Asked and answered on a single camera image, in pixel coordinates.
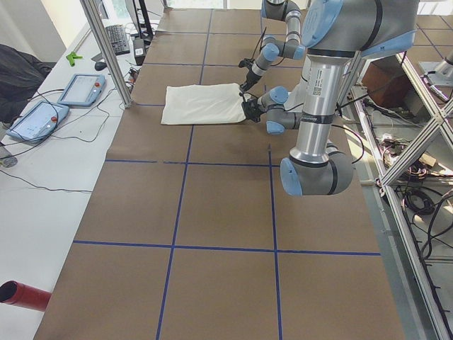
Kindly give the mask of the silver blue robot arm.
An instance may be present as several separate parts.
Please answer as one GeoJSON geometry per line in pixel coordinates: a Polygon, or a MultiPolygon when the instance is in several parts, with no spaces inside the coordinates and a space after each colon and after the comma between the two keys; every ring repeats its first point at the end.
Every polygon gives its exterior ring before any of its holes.
{"type": "Polygon", "coordinates": [[[278,86],[244,100],[249,120],[267,118],[271,135],[298,132],[297,143],[280,164],[284,190],[292,196],[333,195],[352,181],[350,158],[329,141],[345,65],[355,56],[388,57],[415,40],[417,1],[314,1],[302,13],[293,1],[264,1],[261,14],[283,21],[285,41],[263,38],[260,54],[244,59],[247,92],[278,58],[305,60],[309,73],[293,92],[278,86]]]}
{"type": "Polygon", "coordinates": [[[302,45],[302,10],[293,1],[262,1],[261,16],[286,25],[284,40],[273,35],[261,34],[252,58],[244,58],[239,68],[247,68],[246,80],[240,85],[240,91],[249,91],[263,77],[274,61],[283,59],[300,60],[304,56],[302,45]]]}

